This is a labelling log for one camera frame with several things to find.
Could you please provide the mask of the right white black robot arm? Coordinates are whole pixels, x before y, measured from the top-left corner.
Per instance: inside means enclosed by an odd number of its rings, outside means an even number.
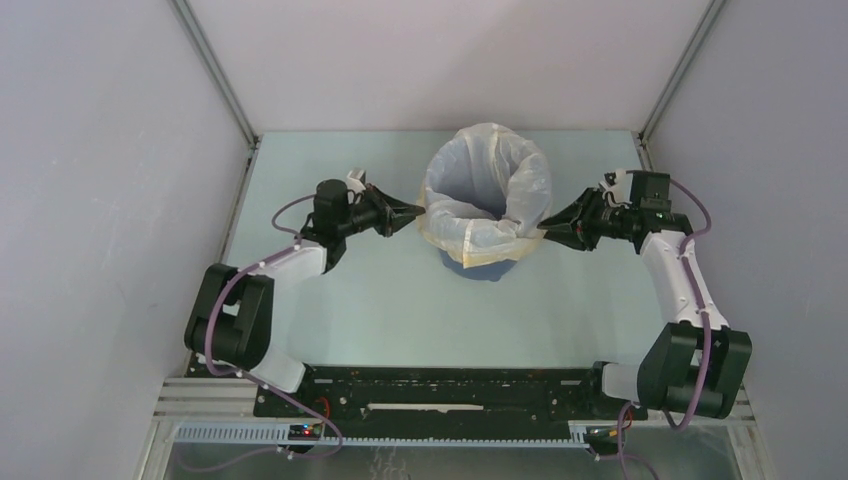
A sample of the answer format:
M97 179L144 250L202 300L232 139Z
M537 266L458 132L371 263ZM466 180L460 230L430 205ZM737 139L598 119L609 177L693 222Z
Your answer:
M674 430L697 417L724 419L752 355L750 336L734 330L713 301L696 258L698 237L672 209L669 192L685 187L666 173L618 170L538 225L545 239L593 251L603 238L629 242L652 280L665 325L639 364L602 362L581 392L585 411L606 418L622 400L664 414Z

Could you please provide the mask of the blue plastic trash bin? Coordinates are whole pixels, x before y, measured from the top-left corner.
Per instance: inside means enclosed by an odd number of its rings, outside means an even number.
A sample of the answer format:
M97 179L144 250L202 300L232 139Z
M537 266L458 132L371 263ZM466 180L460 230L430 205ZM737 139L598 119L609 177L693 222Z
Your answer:
M438 253L445 268L461 278L473 281L498 282L516 265L516 261L504 260L465 268L461 262L453 260L447 252L439 250Z

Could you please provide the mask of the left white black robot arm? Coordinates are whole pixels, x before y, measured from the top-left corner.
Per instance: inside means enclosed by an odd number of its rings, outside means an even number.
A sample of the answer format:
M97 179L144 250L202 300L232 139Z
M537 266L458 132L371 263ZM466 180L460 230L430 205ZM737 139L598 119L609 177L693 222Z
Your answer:
M303 381L306 365L272 343L275 294L331 271L349 237L373 230L389 238L425 213L355 176L322 181L306 199L312 211L291 246L246 267L206 269L183 336L210 373L279 390L278 404L297 417L312 411L316 390Z

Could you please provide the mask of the translucent white yellow trash bag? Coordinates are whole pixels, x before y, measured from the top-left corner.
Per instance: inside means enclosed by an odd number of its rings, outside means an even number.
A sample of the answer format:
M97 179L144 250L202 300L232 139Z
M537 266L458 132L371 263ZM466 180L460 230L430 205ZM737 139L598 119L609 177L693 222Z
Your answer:
M553 200L544 152L503 125L480 123L457 131L429 162L418 229L454 271L504 268L539 247Z

